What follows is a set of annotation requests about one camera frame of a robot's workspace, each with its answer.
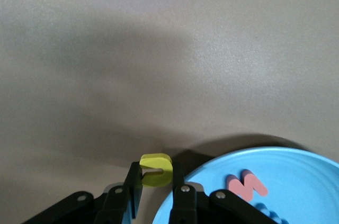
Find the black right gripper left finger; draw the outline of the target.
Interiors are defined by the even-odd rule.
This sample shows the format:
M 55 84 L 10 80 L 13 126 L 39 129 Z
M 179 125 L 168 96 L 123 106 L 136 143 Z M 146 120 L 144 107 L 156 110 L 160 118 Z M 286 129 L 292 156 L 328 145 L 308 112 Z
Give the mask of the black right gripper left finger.
M 132 223 L 138 213 L 142 189 L 142 169 L 138 162 L 133 162 L 124 183 L 106 194 L 94 223 Z

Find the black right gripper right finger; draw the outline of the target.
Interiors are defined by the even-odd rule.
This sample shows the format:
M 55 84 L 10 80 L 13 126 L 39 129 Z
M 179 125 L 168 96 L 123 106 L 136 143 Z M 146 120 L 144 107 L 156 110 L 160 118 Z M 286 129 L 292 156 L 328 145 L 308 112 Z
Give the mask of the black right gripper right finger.
M 192 185 L 185 184 L 184 170 L 179 162 L 173 163 L 173 206 L 169 223 L 198 223 L 197 192 Z

